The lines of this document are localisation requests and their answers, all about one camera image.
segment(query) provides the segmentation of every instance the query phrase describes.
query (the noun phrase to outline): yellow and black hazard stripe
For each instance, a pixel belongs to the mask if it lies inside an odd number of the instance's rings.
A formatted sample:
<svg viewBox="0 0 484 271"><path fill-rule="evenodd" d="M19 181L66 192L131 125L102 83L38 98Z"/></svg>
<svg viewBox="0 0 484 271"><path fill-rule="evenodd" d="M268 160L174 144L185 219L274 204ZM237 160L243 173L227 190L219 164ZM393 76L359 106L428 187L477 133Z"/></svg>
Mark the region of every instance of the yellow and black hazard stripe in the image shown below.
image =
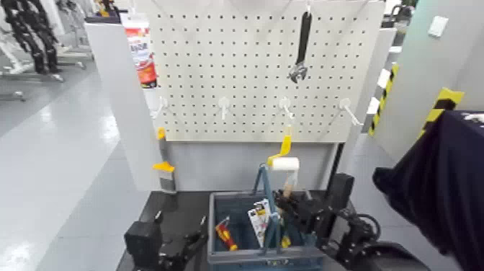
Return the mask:
<svg viewBox="0 0 484 271"><path fill-rule="evenodd" d="M429 116L427 116L426 122L417 139L419 139L425 131L434 124L434 121L444 110L453 110L460 103L463 96L464 92L454 92L450 89L443 88L435 101L434 108L430 110Z"/></svg>
<svg viewBox="0 0 484 271"><path fill-rule="evenodd" d="M380 105L378 106L378 111L373 117L372 124L369 127L368 134L373 136L375 134L375 128L377 127L378 123L380 122L380 115L382 114L382 110L385 109L385 105L387 104L388 94L392 90L393 81L395 80L395 75L398 72L398 64L393 64L392 71L390 72L390 78L388 79L387 86L383 89L382 97L380 98Z"/></svg>

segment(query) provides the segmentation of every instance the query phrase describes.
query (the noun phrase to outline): cable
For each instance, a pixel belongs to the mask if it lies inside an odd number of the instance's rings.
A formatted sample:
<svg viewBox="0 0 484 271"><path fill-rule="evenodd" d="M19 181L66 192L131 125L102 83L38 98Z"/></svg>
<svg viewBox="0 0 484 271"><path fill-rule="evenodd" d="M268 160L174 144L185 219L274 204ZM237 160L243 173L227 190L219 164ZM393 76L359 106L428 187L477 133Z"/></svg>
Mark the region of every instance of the cable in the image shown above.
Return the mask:
<svg viewBox="0 0 484 271"><path fill-rule="evenodd" d="M355 216L358 217L358 218L370 219L373 222L373 224L375 225L375 228L377 230L377 232L375 234L376 235L375 241L380 238L380 235L382 233L382 229L381 229L380 224L378 223L376 218L372 217L371 215L367 215L366 213L357 213Z"/></svg>

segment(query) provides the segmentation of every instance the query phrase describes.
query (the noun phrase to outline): red and yellow screwdriver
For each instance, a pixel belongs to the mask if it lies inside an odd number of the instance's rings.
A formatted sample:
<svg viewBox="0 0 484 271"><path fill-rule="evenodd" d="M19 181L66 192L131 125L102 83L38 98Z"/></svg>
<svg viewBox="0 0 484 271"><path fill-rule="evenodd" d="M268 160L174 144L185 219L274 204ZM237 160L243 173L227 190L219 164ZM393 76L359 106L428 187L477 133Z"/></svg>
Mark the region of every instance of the red and yellow screwdriver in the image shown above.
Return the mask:
<svg viewBox="0 0 484 271"><path fill-rule="evenodd" d="M226 217L223 219L219 224L215 226L215 231L217 231L218 237L225 243L228 250L234 251L237 250L237 244L234 242L232 237L230 236L230 232L228 231L227 225L230 220L230 217Z"/></svg>

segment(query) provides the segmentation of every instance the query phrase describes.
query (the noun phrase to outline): dark blue fabric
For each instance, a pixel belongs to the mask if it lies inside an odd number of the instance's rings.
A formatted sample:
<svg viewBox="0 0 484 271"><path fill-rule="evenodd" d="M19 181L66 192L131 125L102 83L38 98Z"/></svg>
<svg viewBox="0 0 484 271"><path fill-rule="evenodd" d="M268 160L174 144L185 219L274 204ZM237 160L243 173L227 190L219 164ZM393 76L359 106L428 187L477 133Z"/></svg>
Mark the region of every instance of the dark blue fabric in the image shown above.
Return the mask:
<svg viewBox="0 0 484 271"><path fill-rule="evenodd" d="M484 270L484 128L444 111L393 169L373 180L390 205L463 270Z"/></svg>

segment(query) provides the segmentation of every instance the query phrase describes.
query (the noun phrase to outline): white wall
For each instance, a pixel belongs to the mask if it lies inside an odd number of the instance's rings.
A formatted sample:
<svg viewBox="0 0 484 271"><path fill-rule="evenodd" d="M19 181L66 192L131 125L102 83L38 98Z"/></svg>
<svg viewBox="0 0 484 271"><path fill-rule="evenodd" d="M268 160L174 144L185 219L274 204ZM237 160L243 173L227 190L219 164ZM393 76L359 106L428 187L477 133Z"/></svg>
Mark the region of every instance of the white wall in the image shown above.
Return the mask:
<svg viewBox="0 0 484 271"><path fill-rule="evenodd" d="M400 70L375 131L377 142L398 160L415 143L442 87L466 92L458 108L484 110L479 62L484 2L420 1L403 42ZM440 38L427 34L432 19L449 18Z"/></svg>

